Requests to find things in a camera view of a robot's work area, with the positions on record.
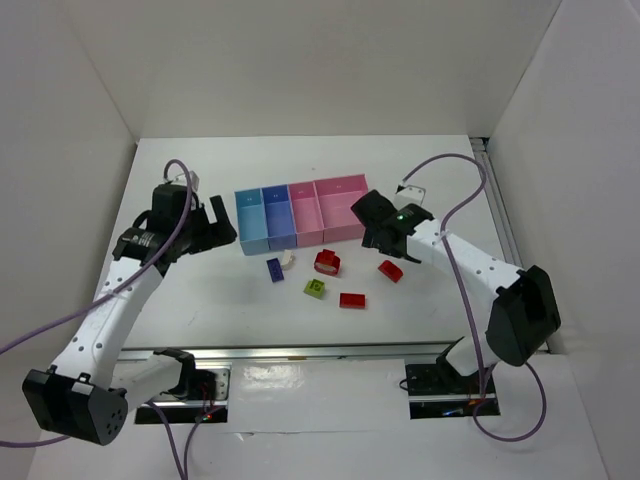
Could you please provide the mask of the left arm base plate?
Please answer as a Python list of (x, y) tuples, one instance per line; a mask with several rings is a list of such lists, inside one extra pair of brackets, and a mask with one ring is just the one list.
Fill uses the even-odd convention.
[(231, 368), (229, 365), (198, 366), (189, 392), (182, 397), (162, 393), (152, 402), (164, 413), (169, 424), (205, 424), (228, 421), (228, 398)]

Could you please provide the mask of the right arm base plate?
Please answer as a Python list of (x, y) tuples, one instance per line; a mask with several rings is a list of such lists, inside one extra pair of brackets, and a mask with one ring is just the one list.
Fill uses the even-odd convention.
[(494, 382), (489, 381), (482, 396), (478, 373), (462, 377), (455, 371), (444, 372), (436, 364), (406, 364), (405, 377), (398, 386), (408, 395), (411, 420), (471, 417), (483, 401), (487, 404), (481, 415), (500, 414)]

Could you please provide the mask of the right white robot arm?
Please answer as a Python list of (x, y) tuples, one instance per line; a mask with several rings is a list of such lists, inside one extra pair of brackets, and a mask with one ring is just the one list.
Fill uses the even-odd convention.
[(362, 245), (387, 256), (430, 265), (451, 276), (483, 306), (470, 334), (436, 360), (441, 382), (451, 387), (503, 362), (521, 367), (561, 325), (549, 275), (493, 257), (442, 227), (421, 206), (396, 209), (372, 190), (351, 210), (365, 228)]

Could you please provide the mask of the red curved lego brick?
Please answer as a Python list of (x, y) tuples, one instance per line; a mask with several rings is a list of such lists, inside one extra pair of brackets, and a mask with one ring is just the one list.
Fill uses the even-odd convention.
[(403, 271), (390, 260), (384, 260), (378, 270), (393, 283), (398, 283), (404, 275)]

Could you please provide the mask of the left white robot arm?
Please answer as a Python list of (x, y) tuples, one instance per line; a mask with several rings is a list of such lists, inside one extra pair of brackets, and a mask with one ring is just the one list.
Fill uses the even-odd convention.
[(32, 369), (22, 392), (41, 429), (97, 445), (110, 444), (129, 412), (160, 394), (183, 399), (203, 376), (192, 354), (170, 347), (116, 378), (121, 349), (145, 303), (169, 267), (235, 242), (237, 233), (220, 196), (210, 199), (215, 219), (186, 186), (164, 183), (152, 206), (119, 238), (100, 305), (91, 309), (67, 347), (44, 371)]

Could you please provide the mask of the red rectangular lego brick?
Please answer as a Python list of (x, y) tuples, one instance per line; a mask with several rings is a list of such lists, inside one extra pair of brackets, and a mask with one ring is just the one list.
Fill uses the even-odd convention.
[(339, 297), (339, 307), (343, 309), (365, 309), (366, 296), (360, 293), (342, 292)]

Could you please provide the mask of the blue lego brick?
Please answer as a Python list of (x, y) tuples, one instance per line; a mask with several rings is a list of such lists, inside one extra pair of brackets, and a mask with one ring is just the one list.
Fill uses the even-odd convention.
[(266, 261), (268, 272), (273, 283), (284, 280), (284, 273), (278, 258), (272, 258)]

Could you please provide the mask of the green lego brick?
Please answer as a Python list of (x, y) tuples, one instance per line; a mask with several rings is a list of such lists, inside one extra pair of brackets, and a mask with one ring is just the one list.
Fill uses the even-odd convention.
[(318, 279), (311, 279), (307, 282), (303, 292), (316, 299), (322, 299), (325, 295), (325, 283)]

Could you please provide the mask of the red round lego piece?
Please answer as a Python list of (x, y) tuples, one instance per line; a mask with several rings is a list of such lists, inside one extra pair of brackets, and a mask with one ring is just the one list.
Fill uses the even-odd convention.
[(323, 249), (314, 260), (314, 269), (322, 274), (337, 276), (340, 271), (341, 259), (332, 250)]

